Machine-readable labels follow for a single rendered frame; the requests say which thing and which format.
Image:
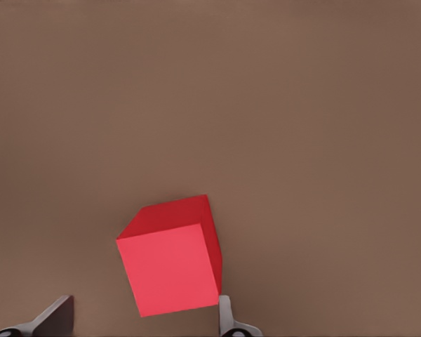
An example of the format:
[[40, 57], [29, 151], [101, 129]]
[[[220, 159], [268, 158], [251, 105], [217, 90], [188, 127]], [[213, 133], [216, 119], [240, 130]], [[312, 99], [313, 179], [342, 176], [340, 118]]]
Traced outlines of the red wooden cube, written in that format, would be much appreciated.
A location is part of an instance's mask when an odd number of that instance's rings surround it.
[[116, 245], [141, 317], [218, 304], [222, 252], [207, 195], [142, 207]]

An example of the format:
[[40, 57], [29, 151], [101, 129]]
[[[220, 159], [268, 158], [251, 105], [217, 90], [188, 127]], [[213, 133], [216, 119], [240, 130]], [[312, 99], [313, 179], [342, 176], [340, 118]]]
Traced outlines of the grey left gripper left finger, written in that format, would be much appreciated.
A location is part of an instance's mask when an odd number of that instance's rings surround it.
[[0, 337], [72, 337], [74, 297], [63, 295], [32, 321], [0, 330]]

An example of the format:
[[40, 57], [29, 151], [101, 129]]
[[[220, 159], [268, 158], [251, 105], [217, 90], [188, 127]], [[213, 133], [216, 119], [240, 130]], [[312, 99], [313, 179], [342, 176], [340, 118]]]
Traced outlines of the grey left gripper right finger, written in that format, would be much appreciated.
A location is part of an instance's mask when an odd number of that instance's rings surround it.
[[219, 296], [218, 309], [220, 337], [263, 337], [259, 328], [235, 320], [229, 296]]

